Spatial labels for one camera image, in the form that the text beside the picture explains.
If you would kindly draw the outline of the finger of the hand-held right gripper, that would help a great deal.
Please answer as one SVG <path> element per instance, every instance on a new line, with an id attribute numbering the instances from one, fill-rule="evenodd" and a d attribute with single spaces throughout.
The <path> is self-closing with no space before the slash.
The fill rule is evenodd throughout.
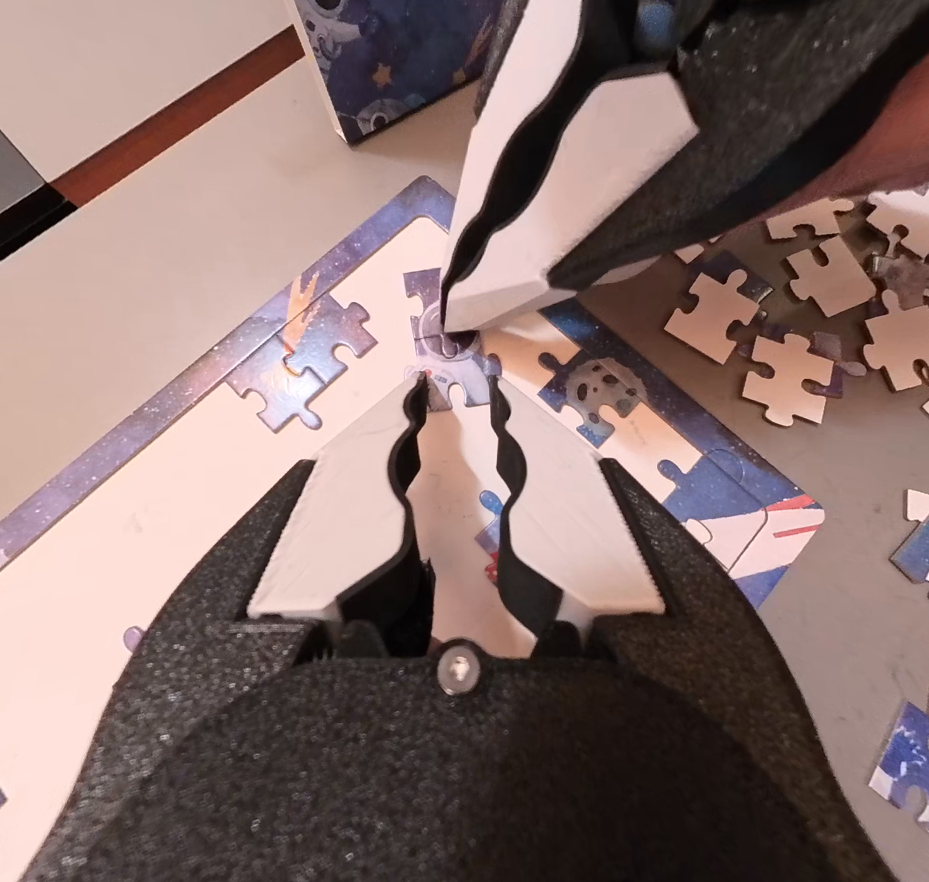
<path id="1" fill-rule="evenodd" d="M 486 205 L 494 169 L 522 123 L 540 109 L 577 50 L 583 0 L 528 0 L 472 129 L 452 217 L 441 299 L 454 286 L 451 256 Z"/>
<path id="2" fill-rule="evenodd" d="M 478 331 L 571 297 L 554 266 L 697 133 L 668 71 L 600 83 L 568 123 L 538 192 L 492 231 L 476 269 L 447 293 L 447 332 Z"/>

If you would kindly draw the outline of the black desk panel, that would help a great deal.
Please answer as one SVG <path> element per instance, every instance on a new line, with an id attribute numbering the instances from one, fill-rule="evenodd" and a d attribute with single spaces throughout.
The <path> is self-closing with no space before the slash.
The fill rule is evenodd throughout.
<path id="1" fill-rule="evenodd" d="M 1 259 L 75 211 L 1 133 Z"/>

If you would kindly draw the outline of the astronaut helmet puzzle piece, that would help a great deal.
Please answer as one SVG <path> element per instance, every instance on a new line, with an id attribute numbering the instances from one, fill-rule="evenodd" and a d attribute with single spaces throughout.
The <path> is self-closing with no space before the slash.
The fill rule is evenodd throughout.
<path id="1" fill-rule="evenodd" d="M 475 331 L 448 334 L 441 318 L 440 270 L 429 269 L 403 273 L 405 293 L 419 299 L 423 310 L 411 316 L 412 337 L 423 351 L 439 360 L 463 360 L 481 352 L 480 336 Z"/>

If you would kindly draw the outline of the orange comet puzzle piece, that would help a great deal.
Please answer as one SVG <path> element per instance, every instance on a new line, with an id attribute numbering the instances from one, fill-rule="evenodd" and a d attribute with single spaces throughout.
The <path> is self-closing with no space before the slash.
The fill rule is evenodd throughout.
<path id="1" fill-rule="evenodd" d="M 258 418 L 273 433 L 294 420 L 319 430 L 322 419 L 311 404 L 347 370 L 338 348 L 361 357 L 376 345 L 368 320 L 359 303 L 342 306 L 321 291 L 319 272 L 297 276 L 238 330 L 246 356 L 224 383 L 240 398 L 260 398 Z"/>

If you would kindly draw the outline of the person's right hand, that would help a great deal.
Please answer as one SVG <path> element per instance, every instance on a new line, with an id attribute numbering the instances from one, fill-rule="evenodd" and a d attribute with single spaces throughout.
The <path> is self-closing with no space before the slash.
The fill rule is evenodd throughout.
<path id="1" fill-rule="evenodd" d="M 928 59 L 924 57 L 894 88 L 866 134 L 792 196 L 790 205 L 909 189 L 927 180 Z"/>

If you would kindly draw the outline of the grey desk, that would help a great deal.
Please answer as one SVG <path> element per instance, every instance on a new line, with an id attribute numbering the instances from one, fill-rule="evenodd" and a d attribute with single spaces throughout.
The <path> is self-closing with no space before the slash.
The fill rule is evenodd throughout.
<path id="1" fill-rule="evenodd" d="M 456 191 L 475 87 L 357 149 L 296 63 L 2 262 L 2 515 L 207 353 L 402 187 Z M 927 490 L 927 387 L 849 378 L 819 426 L 779 428 L 740 396 L 758 369 L 716 365 L 663 330 L 684 265 L 663 258 L 583 304 L 826 510 L 760 614 L 830 762 L 900 880 L 927 880 L 927 834 L 866 786 L 904 701 L 927 703 L 927 586 L 890 553 Z M 50 594 L 2 572 L 2 880 L 17 880 L 67 798 L 127 658 L 91 622 L 93 562 Z"/>
<path id="2" fill-rule="evenodd" d="M 2 133 L 80 207 L 304 56 L 284 0 L 1 0 Z"/>

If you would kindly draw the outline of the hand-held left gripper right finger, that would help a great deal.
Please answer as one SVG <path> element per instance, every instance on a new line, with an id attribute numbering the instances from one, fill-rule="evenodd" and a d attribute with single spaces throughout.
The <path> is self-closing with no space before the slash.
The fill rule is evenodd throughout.
<path id="1" fill-rule="evenodd" d="M 497 588 L 535 638 L 556 622 L 584 639 L 602 616 L 666 610 L 594 451 L 508 380 L 491 383 L 501 513 Z"/>

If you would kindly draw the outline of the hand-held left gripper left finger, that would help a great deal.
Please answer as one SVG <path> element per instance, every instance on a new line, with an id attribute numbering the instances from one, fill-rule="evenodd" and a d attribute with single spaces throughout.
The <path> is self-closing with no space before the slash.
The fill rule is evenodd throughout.
<path id="1" fill-rule="evenodd" d="M 412 373 L 319 450 L 249 620 L 366 621 L 385 643 L 429 643 L 435 573 L 408 497 L 427 405 L 427 379 Z"/>

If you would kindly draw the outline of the pile of puzzle pieces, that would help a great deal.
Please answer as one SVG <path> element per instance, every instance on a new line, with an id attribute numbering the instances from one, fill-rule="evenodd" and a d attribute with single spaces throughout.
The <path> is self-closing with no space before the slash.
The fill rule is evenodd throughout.
<path id="1" fill-rule="evenodd" d="M 787 275 L 781 294 L 721 240 L 676 252 L 685 307 L 665 331 L 724 365 L 751 366 L 741 396 L 769 423 L 821 424 L 843 383 L 870 372 L 895 393 L 927 384 L 927 189 L 822 199 L 753 238 Z"/>

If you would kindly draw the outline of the red white rocket puzzle piece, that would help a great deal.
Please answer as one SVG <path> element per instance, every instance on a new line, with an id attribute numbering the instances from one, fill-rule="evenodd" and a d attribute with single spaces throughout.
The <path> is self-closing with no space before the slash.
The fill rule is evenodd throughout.
<path id="1" fill-rule="evenodd" d="M 476 535 L 475 540 L 490 558 L 488 565 L 485 567 L 485 574 L 492 584 L 496 586 L 501 542 L 501 517 L 504 504 L 498 495 L 487 489 L 480 492 L 479 502 L 493 517 L 487 526 Z"/>

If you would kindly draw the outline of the small grey robot puzzle piece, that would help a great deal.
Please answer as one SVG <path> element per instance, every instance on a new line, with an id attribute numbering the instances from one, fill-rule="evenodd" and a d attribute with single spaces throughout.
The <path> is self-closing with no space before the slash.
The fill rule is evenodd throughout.
<path id="1" fill-rule="evenodd" d="M 452 360 L 423 355 L 404 368 L 403 377 L 416 373 L 427 376 L 427 411 L 435 413 L 453 408 L 450 388 L 455 385 L 464 391 L 466 407 L 489 404 L 490 377 L 502 374 L 502 364 L 496 354 L 468 354 Z"/>

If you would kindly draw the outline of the blue space puzzle tray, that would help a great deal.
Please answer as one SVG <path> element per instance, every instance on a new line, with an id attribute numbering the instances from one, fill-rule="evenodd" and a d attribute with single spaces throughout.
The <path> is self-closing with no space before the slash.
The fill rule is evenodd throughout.
<path id="1" fill-rule="evenodd" d="M 62 809 L 112 687 L 181 580 L 297 460 L 312 458 L 398 385 L 415 354 L 403 273 L 436 268 L 452 199 L 417 179 L 300 276 L 369 313 L 376 345 L 338 348 L 346 372 L 273 433 L 261 400 L 224 383 L 246 356 L 232 332 L 2 521 L 2 871 L 17 876 Z M 758 608 L 822 525 L 819 503 L 741 442 L 578 302 L 484 336 L 504 378 L 614 458 L 705 546 Z M 648 402 L 599 448 L 538 392 L 584 351 L 615 359 Z"/>

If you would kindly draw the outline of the illustrated puzzle box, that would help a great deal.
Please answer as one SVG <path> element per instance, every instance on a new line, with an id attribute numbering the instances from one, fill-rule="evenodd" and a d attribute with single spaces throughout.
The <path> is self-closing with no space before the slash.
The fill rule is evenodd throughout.
<path id="1" fill-rule="evenodd" d="M 480 77 L 504 0 L 290 0 L 349 145 Z"/>

